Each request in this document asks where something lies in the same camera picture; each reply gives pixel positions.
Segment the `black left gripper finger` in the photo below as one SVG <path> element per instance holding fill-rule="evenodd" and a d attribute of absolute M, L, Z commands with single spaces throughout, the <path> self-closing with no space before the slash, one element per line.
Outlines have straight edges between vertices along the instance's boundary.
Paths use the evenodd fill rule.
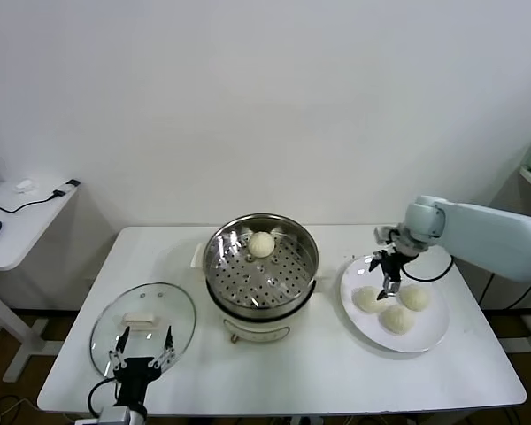
<path fill-rule="evenodd" d="M 109 350 L 109 358 L 111 360 L 113 370 L 118 370 L 125 366 L 125 360 L 123 358 L 123 354 L 124 354 L 124 350 L 127 345 L 129 334 L 130 334 L 130 327 L 126 326 L 124 332 L 116 338 L 115 347 Z"/>
<path fill-rule="evenodd" d="M 167 328 L 163 351 L 150 362 L 150 367 L 170 367 L 172 365 L 175 358 L 172 330 L 172 326 Z"/>

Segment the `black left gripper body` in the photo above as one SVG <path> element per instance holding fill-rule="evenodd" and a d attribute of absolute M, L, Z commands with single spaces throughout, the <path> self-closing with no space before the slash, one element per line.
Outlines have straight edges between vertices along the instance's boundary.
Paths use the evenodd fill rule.
<path fill-rule="evenodd" d="M 153 357 L 138 357 L 127 358 L 124 366 L 114 368 L 113 374 L 120 385 L 116 405 L 138 406 L 143 404 L 149 384 L 162 372 Z"/>

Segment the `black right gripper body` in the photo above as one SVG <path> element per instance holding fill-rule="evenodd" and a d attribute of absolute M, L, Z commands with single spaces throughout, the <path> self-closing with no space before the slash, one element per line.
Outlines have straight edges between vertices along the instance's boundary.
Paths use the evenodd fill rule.
<path fill-rule="evenodd" d="M 410 257 L 396 248 L 381 250 L 379 253 L 382 272 L 391 282 L 401 282 L 401 271 L 410 262 Z"/>

